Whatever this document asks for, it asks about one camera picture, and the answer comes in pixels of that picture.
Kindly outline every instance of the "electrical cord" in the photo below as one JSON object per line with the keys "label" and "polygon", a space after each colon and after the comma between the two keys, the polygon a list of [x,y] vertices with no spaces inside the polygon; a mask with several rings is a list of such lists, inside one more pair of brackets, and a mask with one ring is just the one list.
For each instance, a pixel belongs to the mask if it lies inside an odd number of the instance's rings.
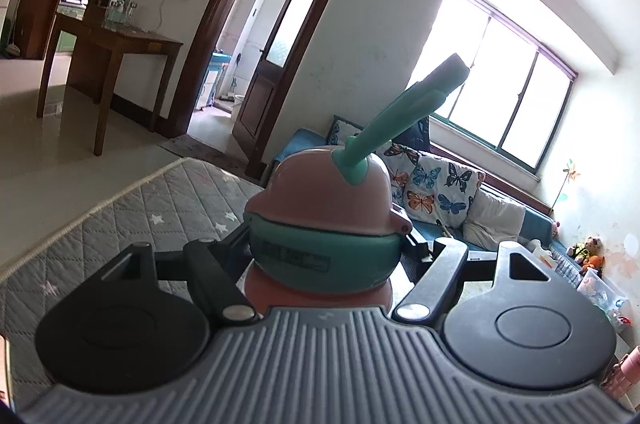
{"label": "electrical cord", "polygon": [[160,23],[158,23],[158,26],[152,30],[152,32],[158,32],[158,29],[162,26],[162,7],[164,6],[164,0],[160,1],[160,6],[158,7],[158,14],[160,16]]}

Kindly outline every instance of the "rug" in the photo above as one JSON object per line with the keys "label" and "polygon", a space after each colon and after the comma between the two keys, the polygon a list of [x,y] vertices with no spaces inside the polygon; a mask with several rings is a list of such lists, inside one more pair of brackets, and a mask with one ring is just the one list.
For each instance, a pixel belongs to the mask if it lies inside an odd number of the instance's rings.
{"label": "rug", "polygon": [[204,160],[204,162],[208,162],[209,164],[213,164],[224,171],[233,173],[233,175],[236,175],[237,177],[253,182],[254,184],[259,184],[256,179],[244,174],[246,162],[242,162],[240,159],[227,155],[226,153],[222,153],[211,146],[207,146],[203,142],[194,139],[186,133],[184,135],[165,140],[158,144],[158,146],[180,157]]}
{"label": "rug", "polygon": [[[224,238],[259,190],[209,163],[181,159],[96,206],[9,267],[0,277],[0,332],[10,342],[17,409],[50,386],[33,344],[48,310],[133,242],[168,251],[198,238]],[[184,282],[159,283],[189,299]]]}

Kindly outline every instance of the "teal handle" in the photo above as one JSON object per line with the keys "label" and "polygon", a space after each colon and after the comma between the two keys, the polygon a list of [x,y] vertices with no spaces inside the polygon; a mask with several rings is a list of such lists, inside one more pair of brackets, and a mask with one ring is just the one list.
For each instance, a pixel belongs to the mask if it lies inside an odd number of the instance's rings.
{"label": "teal handle", "polygon": [[364,180],[367,156],[414,122],[440,108],[447,96],[465,82],[469,69],[457,54],[452,54],[423,80],[397,96],[345,147],[332,152],[332,159],[351,185]]}

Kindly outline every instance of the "butterfly print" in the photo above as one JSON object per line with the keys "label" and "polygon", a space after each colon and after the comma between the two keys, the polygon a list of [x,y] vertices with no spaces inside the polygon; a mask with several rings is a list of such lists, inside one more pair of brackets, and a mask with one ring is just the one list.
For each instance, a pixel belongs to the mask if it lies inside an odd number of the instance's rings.
{"label": "butterfly print", "polygon": [[391,185],[401,188],[404,188],[409,179],[409,174],[406,171],[396,170],[395,172],[389,173],[389,176],[391,177]]}
{"label": "butterfly print", "polygon": [[425,173],[424,168],[418,164],[414,169],[414,178],[412,179],[412,182],[416,186],[419,186],[424,182],[424,186],[427,189],[431,189],[436,185],[436,180],[438,179],[438,175],[441,171],[442,168],[434,168],[429,170],[428,173]]}
{"label": "butterfly print", "polygon": [[331,128],[331,134],[329,135],[329,146],[338,146],[338,133],[340,133],[340,126],[336,122],[334,127]]}
{"label": "butterfly print", "polygon": [[452,202],[443,194],[438,195],[438,201],[440,202],[440,209],[447,211],[447,213],[451,212],[451,214],[458,214],[460,211],[464,211],[466,209],[466,204],[464,202]]}
{"label": "butterfly print", "polygon": [[409,200],[409,207],[417,211],[420,208],[421,211],[427,211],[428,213],[433,213],[433,203],[435,198],[433,195],[427,195],[426,197],[421,197],[420,195],[416,195],[413,191],[407,191],[406,197]]}
{"label": "butterfly print", "polygon": [[402,201],[402,188],[391,188],[391,201],[398,204],[400,207],[404,207]]}
{"label": "butterfly print", "polygon": [[466,191],[466,183],[469,182],[471,178],[471,171],[467,170],[461,175],[458,175],[458,171],[456,170],[456,165],[453,162],[449,162],[449,176],[447,177],[447,181],[445,185],[451,187],[455,184],[460,185],[460,192],[464,193]]}
{"label": "butterfly print", "polygon": [[393,142],[391,143],[391,146],[385,150],[385,155],[387,157],[395,157],[396,155],[402,155],[402,153],[407,156],[414,166],[418,164],[420,154],[415,149],[408,148],[407,146],[401,146],[400,144]]}

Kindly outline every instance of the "throw pillow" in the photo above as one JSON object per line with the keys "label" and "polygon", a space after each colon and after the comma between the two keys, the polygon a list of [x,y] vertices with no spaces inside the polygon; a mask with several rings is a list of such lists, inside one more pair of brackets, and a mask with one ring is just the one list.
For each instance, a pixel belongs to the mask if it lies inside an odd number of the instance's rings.
{"label": "throw pillow", "polygon": [[429,117],[419,120],[394,138],[396,144],[402,144],[419,151],[431,151],[429,141]]}
{"label": "throw pillow", "polygon": [[458,229],[466,219],[484,173],[423,153],[404,188],[410,218]]}
{"label": "throw pillow", "polygon": [[484,190],[478,191],[462,224],[463,238],[487,250],[498,250],[500,242],[517,242],[525,208]]}
{"label": "throw pillow", "polygon": [[347,137],[359,134],[362,129],[361,126],[334,115],[334,122],[329,129],[329,134],[326,136],[326,143],[329,146],[344,146]]}
{"label": "throw pillow", "polygon": [[409,175],[414,172],[420,153],[391,141],[383,144],[375,153],[385,163],[386,170],[389,172],[392,200],[399,206],[404,207],[404,201],[402,200],[404,186],[409,179]]}

